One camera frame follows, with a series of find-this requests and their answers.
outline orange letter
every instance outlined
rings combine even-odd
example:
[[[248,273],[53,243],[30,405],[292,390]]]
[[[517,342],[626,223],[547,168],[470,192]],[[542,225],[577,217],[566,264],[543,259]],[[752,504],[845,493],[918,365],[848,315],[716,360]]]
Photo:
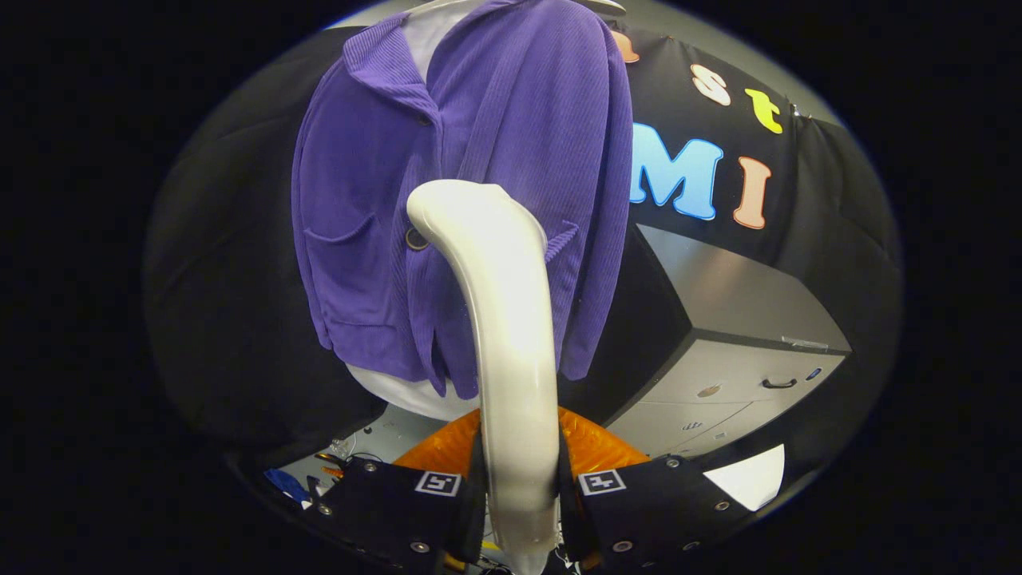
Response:
[[[774,102],[770,101],[770,96],[759,90],[749,90],[747,88],[745,93],[752,98],[752,109],[756,112],[756,119],[775,134],[783,132],[784,128],[774,121],[774,114],[781,113],[781,110],[774,105]]]
[[[766,225],[763,220],[763,190],[766,188],[766,178],[771,176],[770,167],[762,161],[741,156],[738,163],[745,172],[745,186],[742,188],[742,204],[735,209],[735,221],[745,227],[762,229]]]
[[[731,95],[725,90],[728,85],[724,83],[724,78],[697,63],[692,64],[692,74],[694,76],[692,83],[696,85],[700,94],[721,105],[731,105]]]

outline cable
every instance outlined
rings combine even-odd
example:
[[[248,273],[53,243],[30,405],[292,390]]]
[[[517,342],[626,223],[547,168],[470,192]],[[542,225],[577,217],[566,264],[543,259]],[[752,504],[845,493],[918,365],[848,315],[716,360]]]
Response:
[[[352,453],[351,456],[347,457],[346,463],[352,463],[352,458],[356,456],[369,456],[370,458],[376,458],[376,461],[381,464],[385,463],[383,460],[380,459],[379,456],[373,456],[372,453],[366,451],[359,451],[358,453]]]
[[[355,453],[355,446],[359,444],[358,434],[352,434],[352,448],[347,450],[347,456],[344,456],[344,460],[347,460]]]

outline jacket pocket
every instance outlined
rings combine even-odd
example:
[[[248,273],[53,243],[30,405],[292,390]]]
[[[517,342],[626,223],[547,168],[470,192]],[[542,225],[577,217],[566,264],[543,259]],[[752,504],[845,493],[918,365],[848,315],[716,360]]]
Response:
[[[320,235],[306,228],[316,295],[323,319],[356,326],[386,324],[388,266],[386,238],[370,213],[349,232]]]

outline white mannequin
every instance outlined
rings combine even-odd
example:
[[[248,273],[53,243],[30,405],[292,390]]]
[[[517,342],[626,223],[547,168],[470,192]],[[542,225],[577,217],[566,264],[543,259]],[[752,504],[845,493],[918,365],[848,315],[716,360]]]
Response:
[[[610,0],[575,1],[597,12],[624,13],[624,8]],[[485,2],[486,0],[433,0],[407,10],[409,16],[402,25],[402,31],[423,82],[426,81],[429,61],[440,40],[456,23]],[[467,400],[459,398],[450,380],[447,382],[447,395],[440,397],[429,381],[409,382],[351,365],[347,370],[367,391],[413,414],[452,422],[479,408],[478,395]]]

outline blue letter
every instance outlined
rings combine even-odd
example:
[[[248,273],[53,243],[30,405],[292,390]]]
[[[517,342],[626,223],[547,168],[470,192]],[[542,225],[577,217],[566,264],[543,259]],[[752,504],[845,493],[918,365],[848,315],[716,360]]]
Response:
[[[633,126],[632,193],[629,199],[639,203],[646,199],[642,175],[646,174],[653,201],[663,205],[685,182],[682,193],[675,199],[675,209],[686,215],[712,220],[713,176],[724,150],[706,140],[693,139],[671,159],[656,130],[644,124]]]

